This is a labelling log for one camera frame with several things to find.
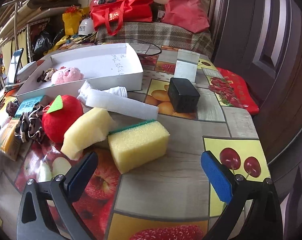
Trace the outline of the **yellow bamboo tissue pack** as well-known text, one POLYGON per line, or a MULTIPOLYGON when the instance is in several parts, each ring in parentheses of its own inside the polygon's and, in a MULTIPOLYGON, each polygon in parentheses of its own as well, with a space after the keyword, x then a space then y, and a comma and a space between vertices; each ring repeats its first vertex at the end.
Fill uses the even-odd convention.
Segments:
POLYGON ((12 161, 16 161, 21 147, 20 139, 15 135, 18 119, 11 119, 3 127, 0 137, 0 152, 12 161))

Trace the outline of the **leopard print scrunchie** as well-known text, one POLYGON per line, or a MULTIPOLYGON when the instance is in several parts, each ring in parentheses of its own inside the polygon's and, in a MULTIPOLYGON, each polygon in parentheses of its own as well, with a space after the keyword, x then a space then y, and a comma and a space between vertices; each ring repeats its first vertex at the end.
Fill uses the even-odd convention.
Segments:
POLYGON ((30 140, 41 143, 45 132, 42 126, 44 106, 40 103, 34 105, 29 112, 23 112, 15 127, 15 137, 22 142, 30 140))

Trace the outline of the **red plush apple toy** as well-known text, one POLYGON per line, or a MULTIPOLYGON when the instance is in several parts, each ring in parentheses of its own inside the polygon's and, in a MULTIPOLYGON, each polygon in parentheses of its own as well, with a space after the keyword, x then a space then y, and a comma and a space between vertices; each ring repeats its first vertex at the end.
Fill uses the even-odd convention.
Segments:
POLYGON ((67 129, 83 113, 81 102, 77 98, 71 95, 58 95, 43 110, 43 130, 51 141, 62 144, 67 129))

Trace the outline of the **pale yellow sponge block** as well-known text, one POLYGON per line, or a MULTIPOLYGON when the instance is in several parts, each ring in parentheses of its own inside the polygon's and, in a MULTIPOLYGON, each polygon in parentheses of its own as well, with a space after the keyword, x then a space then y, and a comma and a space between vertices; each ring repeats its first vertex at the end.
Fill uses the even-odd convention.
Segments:
POLYGON ((103 108, 93 108, 80 116, 63 136, 61 152, 71 160, 78 160, 83 150, 104 141, 116 122, 103 108))

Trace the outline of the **blue tissue pack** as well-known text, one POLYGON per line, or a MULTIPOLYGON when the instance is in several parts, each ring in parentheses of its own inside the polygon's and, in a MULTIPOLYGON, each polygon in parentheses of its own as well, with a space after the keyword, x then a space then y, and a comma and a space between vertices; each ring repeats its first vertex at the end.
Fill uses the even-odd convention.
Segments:
POLYGON ((49 101, 49 97, 46 95, 37 96, 31 99, 24 100, 19 105, 14 117, 19 118, 23 113, 31 112, 37 103, 46 106, 48 104, 48 101, 49 101))

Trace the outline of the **yellow green scouring sponge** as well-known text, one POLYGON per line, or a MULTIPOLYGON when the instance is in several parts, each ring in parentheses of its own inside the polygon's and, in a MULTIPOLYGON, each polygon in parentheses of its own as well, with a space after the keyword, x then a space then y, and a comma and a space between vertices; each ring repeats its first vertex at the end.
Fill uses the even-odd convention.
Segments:
POLYGON ((121 174, 165 155, 169 132, 156 120, 118 129, 107 136, 113 161, 121 174))

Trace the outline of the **white foam block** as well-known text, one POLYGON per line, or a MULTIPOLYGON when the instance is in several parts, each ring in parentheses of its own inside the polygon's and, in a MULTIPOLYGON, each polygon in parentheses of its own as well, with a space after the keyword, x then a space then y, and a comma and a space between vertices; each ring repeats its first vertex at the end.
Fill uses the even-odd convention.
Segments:
POLYGON ((157 106, 94 90, 89 91, 85 104, 89 107, 103 108, 109 112, 143 120, 156 120, 159 113, 157 106))

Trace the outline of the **brown beige braided scrunchie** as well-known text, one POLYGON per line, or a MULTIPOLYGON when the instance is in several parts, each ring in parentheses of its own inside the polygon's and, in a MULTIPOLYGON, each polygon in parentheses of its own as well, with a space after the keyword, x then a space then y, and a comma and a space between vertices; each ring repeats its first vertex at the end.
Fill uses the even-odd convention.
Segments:
POLYGON ((52 79, 52 75, 57 70, 55 68, 48 68, 47 70, 43 71, 42 74, 37 78, 37 82, 48 82, 52 79))

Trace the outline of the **pink plush pig toy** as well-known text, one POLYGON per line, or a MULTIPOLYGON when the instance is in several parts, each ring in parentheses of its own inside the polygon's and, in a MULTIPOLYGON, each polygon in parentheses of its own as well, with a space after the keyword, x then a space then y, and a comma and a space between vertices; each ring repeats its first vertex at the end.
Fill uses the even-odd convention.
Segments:
POLYGON ((54 85, 60 85, 63 83, 79 81, 84 78, 84 74, 80 72, 78 68, 60 68, 57 70, 51 78, 54 85))

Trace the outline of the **fruit print tablecloth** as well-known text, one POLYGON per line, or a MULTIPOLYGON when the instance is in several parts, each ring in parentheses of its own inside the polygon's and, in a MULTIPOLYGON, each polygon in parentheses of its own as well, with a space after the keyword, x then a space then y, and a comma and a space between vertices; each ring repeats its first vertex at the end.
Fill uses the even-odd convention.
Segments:
POLYGON ((55 52, 0 107, 0 239, 280 239, 251 115, 198 53, 145 44, 55 52))

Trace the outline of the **red fabric pouch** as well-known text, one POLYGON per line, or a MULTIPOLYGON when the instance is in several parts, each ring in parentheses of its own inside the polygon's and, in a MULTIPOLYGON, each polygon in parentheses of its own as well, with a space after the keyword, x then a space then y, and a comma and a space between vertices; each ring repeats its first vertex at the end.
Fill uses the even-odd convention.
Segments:
POLYGON ((247 84, 245 80, 229 71, 223 68, 217 67, 218 71, 226 81, 230 84, 230 86, 234 89, 235 95, 239 99, 240 103, 244 106, 244 108, 251 114, 251 115, 257 115, 259 113, 259 107, 251 97, 247 84))

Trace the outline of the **black rectangular box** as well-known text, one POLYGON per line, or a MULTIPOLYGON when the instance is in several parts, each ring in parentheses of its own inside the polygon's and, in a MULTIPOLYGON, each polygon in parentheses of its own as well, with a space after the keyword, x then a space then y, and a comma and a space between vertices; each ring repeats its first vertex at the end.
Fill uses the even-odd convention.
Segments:
POLYGON ((174 111, 178 113, 193 113, 197 110, 200 94, 188 79, 172 77, 168 96, 174 111))

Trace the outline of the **white rolled sock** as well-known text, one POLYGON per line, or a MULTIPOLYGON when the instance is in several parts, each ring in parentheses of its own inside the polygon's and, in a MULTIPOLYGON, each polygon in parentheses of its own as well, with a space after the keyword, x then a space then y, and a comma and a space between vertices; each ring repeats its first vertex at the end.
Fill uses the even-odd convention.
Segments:
MULTIPOLYGON (((102 91, 100 89, 93 88, 92 85, 88 81, 85 81, 84 84, 78 90, 79 95, 76 98, 81 103, 85 103, 87 98, 88 98, 88 93, 89 93, 90 90, 94 90, 94 91, 98 91, 98 92, 102 91)), ((127 90, 126 90, 125 87, 122 87, 122 86, 112 87, 110 89, 103 90, 102 92, 109 93, 109 94, 114 94, 114 95, 117 95, 117 96, 127 98, 127 90)))

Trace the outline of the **smartphone on stand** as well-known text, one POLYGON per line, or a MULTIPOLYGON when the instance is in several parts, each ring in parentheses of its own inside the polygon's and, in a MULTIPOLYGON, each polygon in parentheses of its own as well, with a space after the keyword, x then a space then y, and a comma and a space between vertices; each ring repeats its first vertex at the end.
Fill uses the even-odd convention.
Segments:
POLYGON ((23 55, 23 52, 24 52, 24 48, 21 48, 21 49, 16 50, 12 55, 12 58, 11 58, 10 64, 9 64, 8 74, 7 74, 7 81, 6 81, 7 85, 16 83, 17 72, 18 72, 18 68, 20 66, 21 57, 23 55))

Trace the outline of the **white cardboard box tray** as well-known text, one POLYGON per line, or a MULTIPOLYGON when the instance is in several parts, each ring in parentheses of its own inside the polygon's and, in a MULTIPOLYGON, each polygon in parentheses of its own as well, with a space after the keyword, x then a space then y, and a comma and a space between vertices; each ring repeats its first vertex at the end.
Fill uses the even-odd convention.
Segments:
POLYGON ((85 81, 95 89, 106 90, 122 86, 128 91, 142 89, 143 68, 137 53, 128 43, 103 44, 66 50, 50 55, 25 81, 16 95, 19 102, 46 95, 55 99, 58 95, 78 96, 85 81), (75 67, 84 75, 83 80, 54 85, 37 82, 43 71, 54 68, 75 67))

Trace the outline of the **black plastic bag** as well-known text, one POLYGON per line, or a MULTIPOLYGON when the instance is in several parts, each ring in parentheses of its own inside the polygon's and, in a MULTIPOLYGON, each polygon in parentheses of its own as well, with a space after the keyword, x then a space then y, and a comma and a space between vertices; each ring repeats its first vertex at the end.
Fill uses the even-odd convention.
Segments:
POLYGON ((47 31, 42 31, 33 41, 33 52, 35 55, 43 54, 52 48, 52 37, 47 31))

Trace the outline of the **white helmet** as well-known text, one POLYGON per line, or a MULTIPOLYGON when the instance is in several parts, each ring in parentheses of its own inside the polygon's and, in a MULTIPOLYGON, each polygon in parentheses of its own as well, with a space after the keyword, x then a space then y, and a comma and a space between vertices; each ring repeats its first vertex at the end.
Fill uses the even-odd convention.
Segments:
POLYGON ((94 32, 93 20, 90 17, 83 19, 78 28, 78 35, 87 36, 94 32))

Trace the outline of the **plaid covered sofa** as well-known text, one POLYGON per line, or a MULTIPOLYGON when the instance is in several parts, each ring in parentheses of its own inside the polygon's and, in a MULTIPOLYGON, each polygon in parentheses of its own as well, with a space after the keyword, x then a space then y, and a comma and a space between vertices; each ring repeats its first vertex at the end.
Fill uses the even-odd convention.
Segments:
POLYGON ((181 27, 160 22, 125 22, 114 36, 107 33, 105 26, 101 26, 96 32, 94 42, 154 44, 194 51, 209 58, 214 51, 208 30, 194 34, 181 27))

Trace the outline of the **yellow shopping bag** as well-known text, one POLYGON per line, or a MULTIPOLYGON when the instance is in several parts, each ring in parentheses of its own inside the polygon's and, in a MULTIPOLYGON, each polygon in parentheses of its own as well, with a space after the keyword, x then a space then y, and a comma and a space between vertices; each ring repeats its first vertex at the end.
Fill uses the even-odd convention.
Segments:
POLYGON ((64 22, 65 35, 75 35, 78 33, 78 28, 83 19, 90 14, 90 8, 80 8, 75 5, 68 7, 62 15, 64 22))

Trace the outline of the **dark red nonwoven bag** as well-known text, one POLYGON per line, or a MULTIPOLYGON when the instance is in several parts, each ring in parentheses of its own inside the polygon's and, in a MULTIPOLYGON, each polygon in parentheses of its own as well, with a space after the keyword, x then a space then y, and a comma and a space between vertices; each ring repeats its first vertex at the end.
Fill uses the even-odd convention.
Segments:
POLYGON ((201 33, 210 27, 203 0, 168 0, 161 22, 201 33))

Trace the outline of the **red tote bag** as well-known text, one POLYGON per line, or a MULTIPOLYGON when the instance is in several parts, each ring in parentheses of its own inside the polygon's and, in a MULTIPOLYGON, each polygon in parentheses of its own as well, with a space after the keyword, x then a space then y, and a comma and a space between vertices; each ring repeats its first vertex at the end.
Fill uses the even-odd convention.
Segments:
POLYGON ((94 5, 90 12, 95 31, 104 25, 108 35, 116 35, 124 22, 152 22, 153 0, 116 0, 94 5))

